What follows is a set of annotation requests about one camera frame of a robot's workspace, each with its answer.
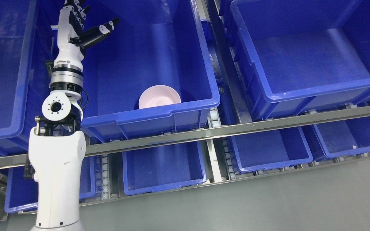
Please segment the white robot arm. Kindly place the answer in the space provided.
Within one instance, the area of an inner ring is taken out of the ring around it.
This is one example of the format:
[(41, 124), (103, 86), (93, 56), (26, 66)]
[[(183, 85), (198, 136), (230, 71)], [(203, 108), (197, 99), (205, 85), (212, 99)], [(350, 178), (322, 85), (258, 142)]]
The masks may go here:
[(80, 130), (83, 110), (78, 103), (83, 74), (71, 65), (46, 61), (50, 94), (43, 115), (30, 131), (28, 158), (38, 183), (37, 217), (32, 231), (82, 231), (80, 175), (86, 151)]

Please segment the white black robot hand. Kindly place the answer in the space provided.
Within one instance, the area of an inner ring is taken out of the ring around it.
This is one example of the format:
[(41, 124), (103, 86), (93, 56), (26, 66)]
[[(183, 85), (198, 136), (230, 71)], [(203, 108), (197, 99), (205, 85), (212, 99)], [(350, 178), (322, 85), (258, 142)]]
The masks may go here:
[(57, 47), (59, 53), (53, 61), (54, 68), (82, 71), (86, 50), (109, 36), (119, 24), (119, 18), (84, 30), (90, 6), (82, 7), (84, 0), (66, 0), (58, 20)]

